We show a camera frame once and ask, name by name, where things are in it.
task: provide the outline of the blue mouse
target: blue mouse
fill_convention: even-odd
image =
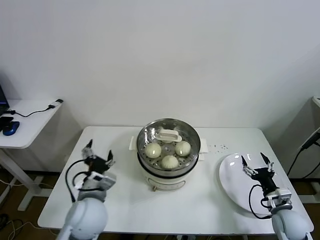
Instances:
[[[20,125],[19,121],[11,121],[8,126],[3,127],[3,135],[5,136],[11,136],[13,134],[15,134],[15,132],[17,131],[18,127]]]

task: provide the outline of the black cable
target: black cable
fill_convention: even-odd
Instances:
[[[268,209],[269,207],[267,205],[264,205],[263,200],[264,200],[263,198],[260,200],[260,203],[261,203],[262,207]]]
[[[83,188],[80,188],[78,189],[79,192],[91,192],[91,191],[103,191],[102,188],[100,187],[97,187],[97,188],[90,188],[90,189],[83,189]]]
[[[314,145],[317,145],[318,147],[320,147],[320,144],[317,143],[317,142],[315,142]],[[315,172],[315,170],[317,170],[317,168],[318,168],[319,166],[320,166],[320,162],[318,163],[318,165],[317,165],[309,174],[305,175],[305,176],[303,177],[303,179],[305,179],[305,178],[309,177],[311,174],[313,174],[313,173]]]
[[[81,171],[81,172],[78,172],[76,175],[74,175],[74,177],[72,178],[72,185],[73,185],[74,187],[76,186],[76,184],[75,184],[76,177],[78,177],[78,176],[81,175],[81,174],[88,175],[87,173],[88,173],[87,171]]]
[[[47,109],[45,109],[45,110],[34,111],[34,112],[29,113],[28,115],[23,115],[23,114],[21,114],[21,113],[19,113],[19,112],[15,112],[14,114],[18,114],[18,115],[20,115],[21,117],[27,118],[27,117],[31,116],[32,114],[42,113],[42,112],[48,111],[49,109],[51,109],[51,108],[50,108],[50,107],[47,107]]]
[[[68,173],[69,173],[70,169],[71,169],[74,165],[76,165],[76,164],[78,164],[78,163],[81,163],[81,162],[84,162],[84,161],[85,161],[85,160],[75,161],[74,163],[72,163],[72,164],[68,167],[68,169],[67,169],[66,172],[65,172],[65,176],[64,176],[65,184],[66,184],[66,187],[68,188],[68,191],[69,191],[70,197],[71,197],[71,201],[72,201],[73,203],[76,201],[76,198],[75,198],[75,196],[72,194],[72,191],[71,191],[70,186],[69,186],[69,183],[68,183]]]
[[[9,221],[8,214],[0,214],[0,231],[7,226],[8,221]]]
[[[21,226],[24,224],[24,222],[21,219],[14,219],[12,220],[13,223],[13,227],[16,229],[17,227],[15,227],[15,222],[19,221],[21,223]],[[7,214],[0,214],[0,232],[5,229],[7,226],[12,226],[11,222],[9,221],[9,216]],[[14,235],[15,239],[22,231],[22,227],[19,228]]]
[[[286,174],[287,176],[289,176],[289,174],[290,174],[290,172],[291,172],[291,169],[292,169],[293,166],[295,165],[295,163],[296,163],[296,161],[297,161],[300,153],[301,153],[303,150],[305,150],[305,149],[301,148],[300,151],[299,151],[299,152],[297,153],[297,155],[295,156],[294,161],[293,161],[293,163],[291,164],[288,173]]]
[[[257,219],[270,219],[270,218],[271,218],[271,215],[267,215],[267,216],[261,217],[261,216],[258,216],[258,215],[254,212],[254,210],[252,209],[252,206],[251,206],[251,194],[252,194],[252,191],[254,190],[255,187],[261,187],[261,188],[262,188],[262,186],[259,185],[259,184],[256,184],[256,185],[253,185],[253,186],[252,186],[252,188],[251,188],[251,190],[250,190],[250,192],[249,192],[249,207],[250,207],[250,210],[251,210],[252,214],[253,214]]]

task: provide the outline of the laptop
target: laptop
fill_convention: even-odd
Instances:
[[[2,115],[2,114],[4,114],[4,112],[6,111],[6,110],[8,110],[9,109],[9,103],[8,103],[8,100],[7,100],[7,98],[6,98],[6,96],[5,96],[5,93],[4,93],[4,91],[2,90],[2,87],[1,87],[1,85],[0,85],[0,116]]]

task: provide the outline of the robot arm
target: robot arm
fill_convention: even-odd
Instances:
[[[82,150],[83,162],[88,165],[88,171],[73,177],[73,186],[79,194],[67,213],[57,240],[97,240],[107,225],[108,214],[104,201],[107,190],[116,183],[116,176],[107,170],[115,161],[111,151],[108,159],[104,160],[93,154],[91,146],[92,140]],[[75,184],[75,178],[80,174],[86,177]]]
[[[252,169],[242,156],[243,171],[251,179],[259,181],[262,187],[266,207],[271,213],[272,227],[279,240],[313,240],[308,232],[307,222],[292,210],[291,192],[287,188],[278,188],[273,181],[275,174],[273,163],[261,153],[267,167]]]

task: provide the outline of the white plate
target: white plate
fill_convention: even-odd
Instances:
[[[219,169],[219,178],[228,196],[241,208],[251,212],[249,207],[249,192],[253,185],[260,184],[258,181],[252,180],[243,171],[242,158],[246,160],[248,166],[253,169],[265,168],[263,158],[260,154],[251,153],[235,153],[227,156],[221,163]],[[273,176],[273,181],[278,188],[283,187],[281,178],[277,173]],[[257,214],[269,214],[267,208],[261,206],[260,200],[264,198],[261,187],[255,187],[251,194],[251,206]]]

